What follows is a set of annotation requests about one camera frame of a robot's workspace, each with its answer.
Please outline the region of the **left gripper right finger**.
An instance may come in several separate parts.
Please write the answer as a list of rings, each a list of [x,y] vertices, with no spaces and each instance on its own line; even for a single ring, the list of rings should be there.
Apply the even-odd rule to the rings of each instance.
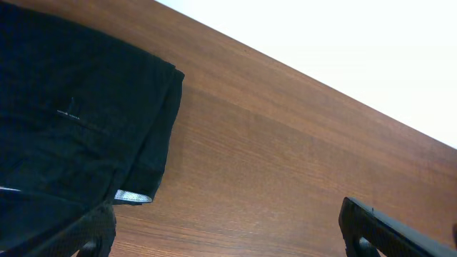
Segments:
[[[456,251],[371,206],[345,197],[338,224],[348,257],[456,257]]]

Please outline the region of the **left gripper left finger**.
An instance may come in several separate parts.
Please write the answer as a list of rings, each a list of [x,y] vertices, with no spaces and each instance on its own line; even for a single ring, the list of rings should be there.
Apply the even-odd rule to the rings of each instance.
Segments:
[[[116,217],[105,202],[17,246],[1,257],[108,257],[116,237]]]

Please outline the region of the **dark green shorts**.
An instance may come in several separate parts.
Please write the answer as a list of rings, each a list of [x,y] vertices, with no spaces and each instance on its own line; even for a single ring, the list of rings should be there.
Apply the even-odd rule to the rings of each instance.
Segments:
[[[153,197],[184,74],[56,16],[1,4],[1,185],[94,205]]]

